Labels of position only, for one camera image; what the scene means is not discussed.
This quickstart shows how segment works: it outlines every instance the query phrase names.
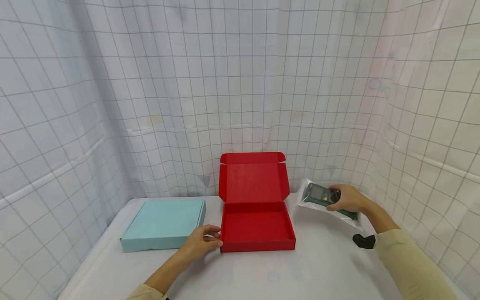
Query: black object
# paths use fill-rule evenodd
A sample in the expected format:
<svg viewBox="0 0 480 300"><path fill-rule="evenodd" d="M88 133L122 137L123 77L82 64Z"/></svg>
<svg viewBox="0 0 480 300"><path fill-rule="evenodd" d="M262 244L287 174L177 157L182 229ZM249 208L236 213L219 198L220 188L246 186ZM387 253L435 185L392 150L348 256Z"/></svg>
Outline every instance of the black object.
<svg viewBox="0 0 480 300"><path fill-rule="evenodd" d="M361 234L358 233L353 236L352 240L359 248L363 249L373 249L376 242L376 238L374 235L370 235L364 238Z"/></svg>

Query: red box lid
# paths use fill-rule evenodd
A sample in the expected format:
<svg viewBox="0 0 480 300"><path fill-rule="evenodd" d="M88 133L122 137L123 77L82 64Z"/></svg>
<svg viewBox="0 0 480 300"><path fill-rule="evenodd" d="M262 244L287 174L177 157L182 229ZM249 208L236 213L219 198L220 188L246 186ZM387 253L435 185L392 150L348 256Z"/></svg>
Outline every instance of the red box lid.
<svg viewBox="0 0 480 300"><path fill-rule="evenodd" d="M218 195L225 203L281 202L290 194L281 152L224 153Z"/></svg>

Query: beige sleeve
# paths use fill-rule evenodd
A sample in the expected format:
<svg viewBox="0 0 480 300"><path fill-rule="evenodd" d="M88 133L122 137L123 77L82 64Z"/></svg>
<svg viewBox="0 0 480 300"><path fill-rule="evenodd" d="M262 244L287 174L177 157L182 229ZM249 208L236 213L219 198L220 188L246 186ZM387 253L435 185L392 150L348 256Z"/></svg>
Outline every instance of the beige sleeve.
<svg viewBox="0 0 480 300"><path fill-rule="evenodd" d="M165 300L167 297L146 284L139 285L127 300Z"/></svg>
<svg viewBox="0 0 480 300"><path fill-rule="evenodd" d="M404 300L457 299L442 271L404 231L380 233L375 250Z"/></svg>

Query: sleeve cuff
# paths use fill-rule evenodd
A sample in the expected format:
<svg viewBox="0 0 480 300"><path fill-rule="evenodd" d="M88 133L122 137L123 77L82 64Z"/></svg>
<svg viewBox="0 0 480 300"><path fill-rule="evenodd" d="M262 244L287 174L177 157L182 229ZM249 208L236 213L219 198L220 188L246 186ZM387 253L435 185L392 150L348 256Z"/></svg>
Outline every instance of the sleeve cuff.
<svg viewBox="0 0 480 300"><path fill-rule="evenodd" d="M165 300L167 296L160 293L156 289L146 285L140 284L135 291L127 298L127 300Z"/></svg>
<svg viewBox="0 0 480 300"><path fill-rule="evenodd" d="M391 246L408 244L410 242L411 239L406 232L401 229L393 229L377 235L375 250L381 254L385 253Z"/></svg>

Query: left hand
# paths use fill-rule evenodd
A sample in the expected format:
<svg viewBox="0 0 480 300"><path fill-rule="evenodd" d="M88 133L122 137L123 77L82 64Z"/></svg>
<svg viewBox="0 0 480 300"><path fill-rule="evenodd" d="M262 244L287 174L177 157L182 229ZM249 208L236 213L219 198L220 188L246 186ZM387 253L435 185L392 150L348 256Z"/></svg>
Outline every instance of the left hand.
<svg viewBox="0 0 480 300"><path fill-rule="evenodd" d="M192 263L203 257L207 252L220 248L223 242L220 240L219 231L220 227L214 225L203 225L195 228L180 247L177 255Z"/></svg>

